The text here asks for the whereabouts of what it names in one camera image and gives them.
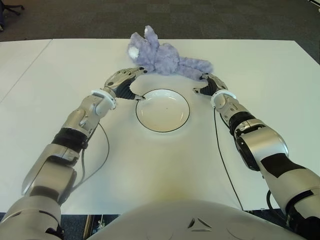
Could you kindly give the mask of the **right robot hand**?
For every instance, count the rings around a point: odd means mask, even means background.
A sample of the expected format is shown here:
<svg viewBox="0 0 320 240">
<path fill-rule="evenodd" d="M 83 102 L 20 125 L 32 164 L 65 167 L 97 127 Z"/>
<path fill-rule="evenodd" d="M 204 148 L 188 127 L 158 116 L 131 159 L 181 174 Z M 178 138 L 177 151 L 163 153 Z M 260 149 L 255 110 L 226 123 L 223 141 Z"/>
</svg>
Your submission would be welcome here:
<svg viewBox="0 0 320 240">
<path fill-rule="evenodd" d="M 202 88 L 193 88 L 192 91 L 195 94 L 213 96 L 219 90 L 228 90 L 227 85 L 212 73 L 204 73 L 199 79 L 206 81 L 207 85 Z"/>
</svg>

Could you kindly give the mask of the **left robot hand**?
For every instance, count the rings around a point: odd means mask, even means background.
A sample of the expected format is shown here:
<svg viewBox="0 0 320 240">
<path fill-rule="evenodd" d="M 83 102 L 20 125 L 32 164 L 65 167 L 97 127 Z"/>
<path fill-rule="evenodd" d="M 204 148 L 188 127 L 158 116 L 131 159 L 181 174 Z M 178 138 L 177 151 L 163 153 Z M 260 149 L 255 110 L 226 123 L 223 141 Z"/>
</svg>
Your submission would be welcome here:
<svg viewBox="0 0 320 240">
<path fill-rule="evenodd" d="M 103 90 L 109 92 L 116 98 L 143 101 L 145 98 L 133 93 L 130 86 L 139 76 L 147 72 L 148 71 L 141 66 L 118 70 L 106 80 Z"/>
</svg>

